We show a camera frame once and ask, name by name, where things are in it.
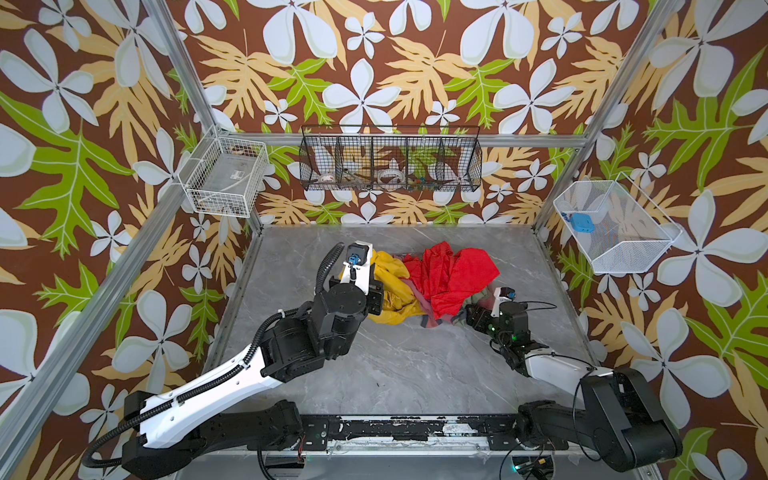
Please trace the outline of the yellow cloth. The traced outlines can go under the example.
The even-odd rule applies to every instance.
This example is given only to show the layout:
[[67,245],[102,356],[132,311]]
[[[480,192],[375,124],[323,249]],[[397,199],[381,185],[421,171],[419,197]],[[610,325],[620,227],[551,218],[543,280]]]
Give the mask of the yellow cloth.
[[410,279],[402,260],[373,248],[372,275],[373,280],[383,283],[383,306],[380,315],[369,315],[374,323],[383,325],[399,325],[410,317],[423,314],[418,301],[411,289],[403,282]]

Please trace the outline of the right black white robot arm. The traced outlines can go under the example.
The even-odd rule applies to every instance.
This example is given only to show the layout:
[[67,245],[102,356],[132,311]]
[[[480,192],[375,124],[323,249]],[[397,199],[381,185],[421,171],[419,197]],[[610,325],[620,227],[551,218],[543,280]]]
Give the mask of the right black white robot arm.
[[590,460],[626,472],[679,457],[683,441],[648,381],[633,368],[609,369],[557,352],[533,338],[531,312],[552,310],[545,301],[501,296],[492,307],[473,304],[466,322],[489,338],[492,350],[516,373],[570,394],[519,406],[513,431],[525,448],[576,444]]

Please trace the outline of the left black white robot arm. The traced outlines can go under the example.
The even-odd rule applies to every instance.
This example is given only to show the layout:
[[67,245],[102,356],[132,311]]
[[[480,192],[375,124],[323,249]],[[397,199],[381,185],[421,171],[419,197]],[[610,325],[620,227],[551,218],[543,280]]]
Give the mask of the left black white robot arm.
[[289,445],[302,434],[294,403],[255,414],[227,410],[346,355],[361,323],[382,311],[374,271],[372,244],[334,245],[318,268],[312,300],[270,316],[247,347],[197,379],[164,394],[129,395],[123,421],[88,445],[82,466],[159,479],[216,450]]

